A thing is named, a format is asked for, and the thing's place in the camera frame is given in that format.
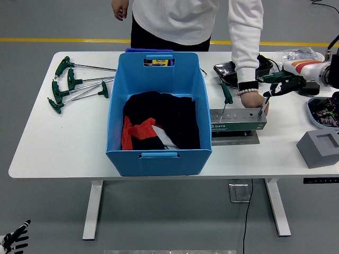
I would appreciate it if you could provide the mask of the person's left hand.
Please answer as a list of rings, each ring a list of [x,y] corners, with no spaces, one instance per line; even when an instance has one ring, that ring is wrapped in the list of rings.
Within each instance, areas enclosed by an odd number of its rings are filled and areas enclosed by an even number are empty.
[[[248,92],[240,95],[240,100],[245,108],[261,108],[266,98],[258,92]]]

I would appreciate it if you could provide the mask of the person's right hand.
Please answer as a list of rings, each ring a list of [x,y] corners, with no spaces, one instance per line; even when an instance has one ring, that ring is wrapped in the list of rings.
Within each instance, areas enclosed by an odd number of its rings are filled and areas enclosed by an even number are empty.
[[[129,0],[112,0],[111,7],[114,17],[123,21],[127,17]]]

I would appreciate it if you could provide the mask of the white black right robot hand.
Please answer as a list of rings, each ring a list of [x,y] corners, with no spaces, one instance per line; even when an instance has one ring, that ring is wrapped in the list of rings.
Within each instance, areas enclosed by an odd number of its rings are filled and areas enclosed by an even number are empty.
[[[288,60],[281,71],[262,77],[263,82],[271,85],[263,96],[282,96],[294,91],[303,96],[318,95],[321,85],[325,85],[329,66],[329,62],[314,59]]]

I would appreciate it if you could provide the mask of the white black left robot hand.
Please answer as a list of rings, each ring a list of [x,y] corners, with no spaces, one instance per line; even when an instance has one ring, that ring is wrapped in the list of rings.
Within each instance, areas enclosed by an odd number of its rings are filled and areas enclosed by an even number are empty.
[[[24,253],[28,246],[27,228],[30,223],[31,220],[27,220],[14,232],[1,236],[1,253]]]

